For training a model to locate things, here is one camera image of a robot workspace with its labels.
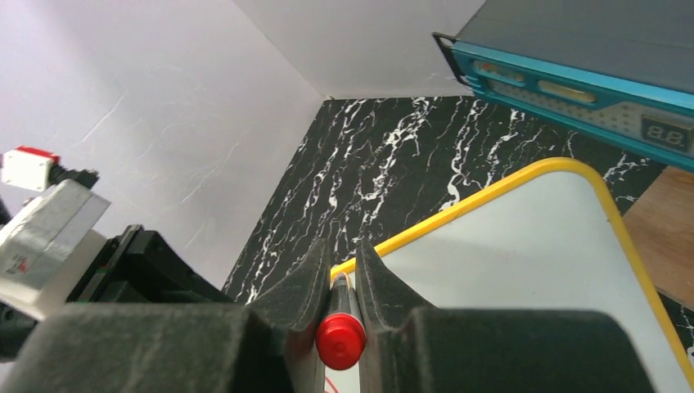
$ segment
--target teal metal case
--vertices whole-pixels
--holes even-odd
[[[646,33],[634,33],[626,22],[604,26],[604,16],[581,4],[488,0],[457,37],[434,37],[457,80],[477,97],[694,172],[694,34],[675,34],[694,24],[668,10],[644,16],[633,28]],[[694,3],[686,7],[694,12]],[[644,37],[644,25],[658,17],[661,25],[671,20],[669,30]],[[589,34],[577,30],[583,25]]]

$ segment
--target black mechanical part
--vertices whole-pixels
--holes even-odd
[[[457,42],[457,38],[441,33],[432,33],[431,36],[434,37],[436,45],[439,46],[439,50],[444,55],[444,59],[446,59],[448,67],[453,72],[453,76],[457,82],[470,87],[470,83],[465,78],[465,74],[460,69],[460,66],[458,66],[455,56],[453,55],[453,45]]]
[[[232,302],[197,275],[157,231],[128,226],[110,239],[68,300],[151,303]]]
[[[0,225],[7,225],[11,220],[12,215],[10,215],[10,211],[0,197]]]
[[[356,278],[367,331],[362,392],[654,391],[607,315],[422,305],[367,243]]]
[[[247,306],[67,305],[38,325],[2,392],[323,392],[313,335],[329,264],[313,245]]]
[[[407,321],[416,307],[435,307],[386,268],[369,242],[357,245],[356,291],[367,345],[359,360],[362,392],[397,393],[402,390],[391,341],[396,329]]]
[[[59,164],[54,164],[48,173],[48,182],[54,186],[68,179],[74,180],[86,188],[92,189],[94,184],[99,181],[99,173],[93,169],[66,169]]]

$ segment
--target marker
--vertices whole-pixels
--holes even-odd
[[[316,332],[316,348],[323,363],[333,370],[346,370],[362,356],[367,343],[357,292],[347,274],[332,281],[326,317]]]

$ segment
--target red wire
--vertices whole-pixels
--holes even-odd
[[[330,380],[330,378],[326,377],[326,382],[327,382],[327,384],[330,385],[330,387],[332,388],[332,393],[340,393],[339,391],[337,391],[337,388],[336,388],[335,385],[332,383],[332,381]]]

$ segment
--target white wall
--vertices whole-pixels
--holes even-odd
[[[459,95],[431,33],[455,35],[484,0],[235,0],[320,93]]]
[[[231,1],[0,0],[0,151],[100,170],[97,229],[159,230],[217,287],[321,102]]]

